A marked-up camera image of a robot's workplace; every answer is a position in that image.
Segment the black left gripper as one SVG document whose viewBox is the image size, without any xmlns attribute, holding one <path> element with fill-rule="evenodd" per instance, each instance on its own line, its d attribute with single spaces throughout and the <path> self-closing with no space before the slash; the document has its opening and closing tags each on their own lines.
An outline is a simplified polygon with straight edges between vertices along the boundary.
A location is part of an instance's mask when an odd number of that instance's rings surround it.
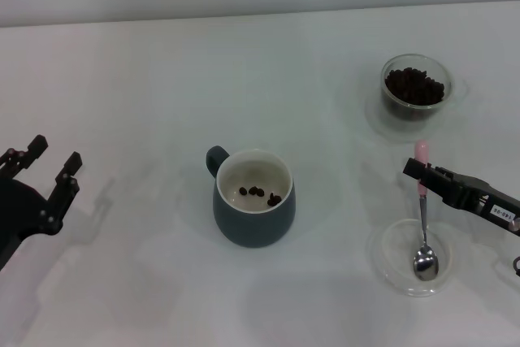
<svg viewBox="0 0 520 347">
<path fill-rule="evenodd" d="M 26 151 L 9 148 L 1 155 L 1 268 L 29 236 L 59 233 L 80 190 L 75 174 L 83 163 L 76 151 L 56 176 L 56 185 L 47 200 L 32 187 L 13 179 L 40 158 L 47 147 L 46 138 L 37 135 Z"/>
</svg>

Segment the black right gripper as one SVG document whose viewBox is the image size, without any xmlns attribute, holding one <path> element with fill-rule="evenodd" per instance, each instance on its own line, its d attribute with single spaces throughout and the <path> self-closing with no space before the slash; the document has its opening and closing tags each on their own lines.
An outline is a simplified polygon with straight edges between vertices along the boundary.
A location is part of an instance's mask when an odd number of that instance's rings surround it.
<svg viewBox="0 0 520 347">
<path fill-rule="evenodd" d="M 418 195 L 429 190 L 439 195 L 453 209 L 473 215 L 519 235 L 519 200 L 494 189 L 472 176 L 453 174 L 450 179 L 430 165 L 409 158 L 403 173 L 418 182 Z"/>
</svg>

